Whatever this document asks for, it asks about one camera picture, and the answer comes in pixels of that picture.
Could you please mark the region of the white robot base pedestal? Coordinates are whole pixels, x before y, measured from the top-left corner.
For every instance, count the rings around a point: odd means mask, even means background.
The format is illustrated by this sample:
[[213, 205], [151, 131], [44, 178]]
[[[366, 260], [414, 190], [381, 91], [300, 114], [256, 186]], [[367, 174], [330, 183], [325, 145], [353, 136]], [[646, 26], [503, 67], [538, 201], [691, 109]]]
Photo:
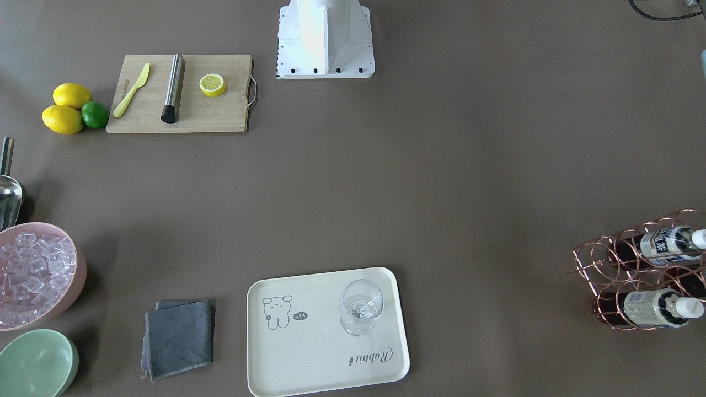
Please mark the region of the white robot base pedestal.
[[371, 15], [358, 1], [290, 1], [279, 10], [276, 77], [375, 75]]

